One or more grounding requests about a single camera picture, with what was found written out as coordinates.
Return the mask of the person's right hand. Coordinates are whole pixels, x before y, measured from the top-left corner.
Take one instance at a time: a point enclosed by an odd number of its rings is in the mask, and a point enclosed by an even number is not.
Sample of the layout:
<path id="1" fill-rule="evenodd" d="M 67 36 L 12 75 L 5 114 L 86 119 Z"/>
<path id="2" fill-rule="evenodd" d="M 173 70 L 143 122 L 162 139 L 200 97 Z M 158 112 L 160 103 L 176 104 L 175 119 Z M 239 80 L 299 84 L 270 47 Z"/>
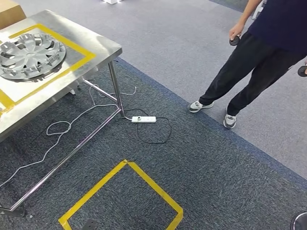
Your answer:
<path id="1" fill-rule="evenodd" d="M 236 23 L 234 27 L 229 30 L 229 39 L 233 41 L 236 36 L 240 36 L 245 24 L 242 22 Z"/>

